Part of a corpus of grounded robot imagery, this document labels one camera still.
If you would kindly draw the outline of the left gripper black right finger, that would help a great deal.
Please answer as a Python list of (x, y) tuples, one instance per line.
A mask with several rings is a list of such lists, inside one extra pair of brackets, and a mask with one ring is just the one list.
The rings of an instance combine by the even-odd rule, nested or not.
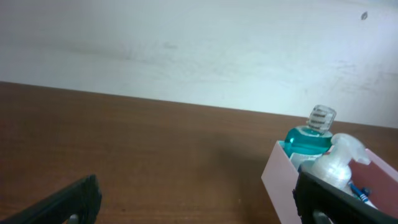
[(293, 198), (303, 224), (397, 224), (397, 218), (366, 205), (305, 171), (299, 173)]

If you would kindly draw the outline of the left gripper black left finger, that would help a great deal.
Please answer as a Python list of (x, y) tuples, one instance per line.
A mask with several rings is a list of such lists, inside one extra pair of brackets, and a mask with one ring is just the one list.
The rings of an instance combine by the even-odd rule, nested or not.
[(97, 176), (88, 175), (1, 223), (64, 223), (76, 215), (78, 223), (94, 223), (101, 208), (102, 194)]

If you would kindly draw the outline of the clear purple liquid bottle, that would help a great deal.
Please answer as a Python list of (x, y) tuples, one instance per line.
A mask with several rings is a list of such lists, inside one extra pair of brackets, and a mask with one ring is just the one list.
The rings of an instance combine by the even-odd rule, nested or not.
[(352, 177), (350, 161), (369, 165), (371, 160), (366, 154), (364, 144), (349, 134), (335, 134), (331, 139), (331, 144), (330, 153), (317, 158), (310, 172), (320, 180), (351, 194), (348, 185)]

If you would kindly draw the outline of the blue white toothbrush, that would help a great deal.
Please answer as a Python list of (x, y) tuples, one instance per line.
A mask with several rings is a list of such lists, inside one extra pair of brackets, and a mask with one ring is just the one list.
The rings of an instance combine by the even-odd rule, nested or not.
[(357, 198), (359, 198), (362, 202), (369, 205), (372, 208), (377, 209), (377, 207), (368, 199), (368, 196), (359, 190), (352, 181), (348, 182), (348, 186), (350, 187), (352, 193), (354, 193)]

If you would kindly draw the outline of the teal mouthwash bottle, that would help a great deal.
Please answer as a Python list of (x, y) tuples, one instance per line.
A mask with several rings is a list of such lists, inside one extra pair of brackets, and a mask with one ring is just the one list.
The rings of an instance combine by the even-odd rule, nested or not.
[(314, 161), (331, 148), (330, 132), (336, 111), (324, 105), (316, 105), (306, 125), (292, 128), (284, 140), (284, 152), (296, 170), (305, 161)]

